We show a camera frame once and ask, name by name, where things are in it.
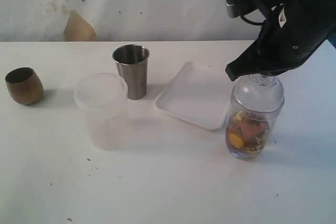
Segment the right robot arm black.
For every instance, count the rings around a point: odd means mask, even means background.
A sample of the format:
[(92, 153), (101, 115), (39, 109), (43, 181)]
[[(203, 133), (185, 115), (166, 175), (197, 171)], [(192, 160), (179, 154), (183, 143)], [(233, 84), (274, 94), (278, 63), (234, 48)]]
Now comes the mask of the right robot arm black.
[(260, 26), (257, 39), (225, 71), (277, 76), (303, 65), (335, 33), (335, 0), (225, 0), (230, 18)]

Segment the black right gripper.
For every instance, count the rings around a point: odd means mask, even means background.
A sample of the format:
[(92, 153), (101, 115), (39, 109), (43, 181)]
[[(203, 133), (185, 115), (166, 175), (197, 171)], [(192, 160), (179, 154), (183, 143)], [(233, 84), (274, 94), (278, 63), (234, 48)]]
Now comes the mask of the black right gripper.
[(225, 72), (276, 76), (300, 67), (331, 34), (331, 0), (225, 0), (230, 18), (259, 10), (266, 18), (258, 39)]

